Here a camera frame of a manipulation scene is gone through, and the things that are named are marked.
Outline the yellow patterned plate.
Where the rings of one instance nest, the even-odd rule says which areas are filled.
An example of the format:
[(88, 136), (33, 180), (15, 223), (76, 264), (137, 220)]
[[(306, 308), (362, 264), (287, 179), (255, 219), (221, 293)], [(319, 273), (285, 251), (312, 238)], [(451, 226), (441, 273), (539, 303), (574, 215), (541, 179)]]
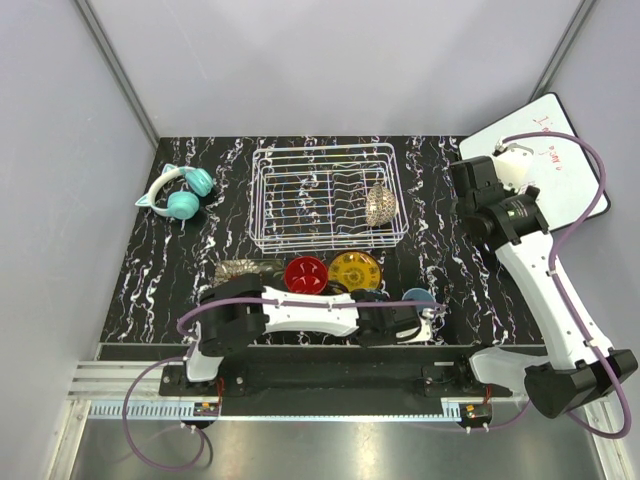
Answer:
[(378, 289), (382, 283), (382, 268), (368, 253), (347, 251), (337, 255), (328, 267), (329, 280), (340, 283), (349, 292)]

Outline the red interior mug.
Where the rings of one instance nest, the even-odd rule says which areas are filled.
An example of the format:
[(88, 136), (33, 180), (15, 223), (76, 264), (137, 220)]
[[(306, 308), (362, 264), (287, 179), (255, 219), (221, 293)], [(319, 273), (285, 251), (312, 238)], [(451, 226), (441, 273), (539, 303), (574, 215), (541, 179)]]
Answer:
[(284, 270), (285, 285), (292, 293), (319, 295), (328, 281), (328, 268), (316, 257), (296, 257)]

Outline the black floral square plate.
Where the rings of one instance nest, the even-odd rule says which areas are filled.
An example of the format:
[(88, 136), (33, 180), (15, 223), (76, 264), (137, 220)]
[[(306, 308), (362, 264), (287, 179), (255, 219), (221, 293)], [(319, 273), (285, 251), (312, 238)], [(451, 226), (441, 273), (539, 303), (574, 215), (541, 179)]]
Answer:
[(213, 286), (217, 287), (244, 274), (282, 276), (284, 261), (279, 259), (233, 259), (220, 261), (214, 271)]

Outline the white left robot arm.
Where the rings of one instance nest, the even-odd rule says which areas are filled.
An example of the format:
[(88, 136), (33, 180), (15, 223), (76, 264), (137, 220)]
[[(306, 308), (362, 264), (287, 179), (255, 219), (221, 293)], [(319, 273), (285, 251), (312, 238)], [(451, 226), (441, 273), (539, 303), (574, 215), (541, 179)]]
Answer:
[(178, 331), (194, 343), (180, 381), (193, 395), (208, 394), (226, 357), (273, 333), (320, 333), (361, 347), (422, 341), (435, 309), (433, 296), (419, 289), (399, 301), (371, 289), (318, 297), (268, 286), (256, 273), (243, 274), (205, 294), (179, 319)]

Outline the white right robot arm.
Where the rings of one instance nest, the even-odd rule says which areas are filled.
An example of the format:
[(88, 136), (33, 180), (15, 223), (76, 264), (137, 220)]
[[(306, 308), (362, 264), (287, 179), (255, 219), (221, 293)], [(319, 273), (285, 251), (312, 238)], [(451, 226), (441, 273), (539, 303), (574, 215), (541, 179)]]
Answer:
[(473, 243), (488, 247), (514, 280), (542, 335), (547, 354), (486, 347), (454, 371), (454, 384), (476, 396), (489, 384), (524, 393), (547, 418), (601, 399), (638, 369), (629, 349), (616, 349), (570, 284), (539, 209), (535, 187), (504, 188), (490, 157), (450, 167), (456, 213)]

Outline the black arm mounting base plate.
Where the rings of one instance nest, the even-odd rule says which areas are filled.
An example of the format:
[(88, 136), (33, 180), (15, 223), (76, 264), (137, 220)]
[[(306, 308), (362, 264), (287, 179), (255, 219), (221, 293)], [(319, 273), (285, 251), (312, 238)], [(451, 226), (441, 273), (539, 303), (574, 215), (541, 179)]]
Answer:
[(305, 388), (400, 385), (431, 379), (451, 383), (469, 395), (487, 386), (472, 379), (466, 365), (469, 347), (250, 346), (226, 357), (219, 381), (244, 371), (262, 373), (267, 386)]

